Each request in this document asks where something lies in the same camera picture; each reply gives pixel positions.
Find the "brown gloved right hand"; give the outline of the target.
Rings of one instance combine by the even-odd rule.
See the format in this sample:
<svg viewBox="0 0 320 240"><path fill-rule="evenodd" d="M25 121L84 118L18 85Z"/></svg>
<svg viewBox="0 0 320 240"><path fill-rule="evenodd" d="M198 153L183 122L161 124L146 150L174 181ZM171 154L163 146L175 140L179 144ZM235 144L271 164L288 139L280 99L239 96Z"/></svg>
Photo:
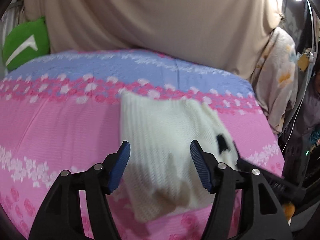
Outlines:
<svg viewBox="0 0 320 240"><path fill-rule="evenodd" d="M289 222L295 213L295 206L293 203L286 203L282 205L286 220Z"/></svg>

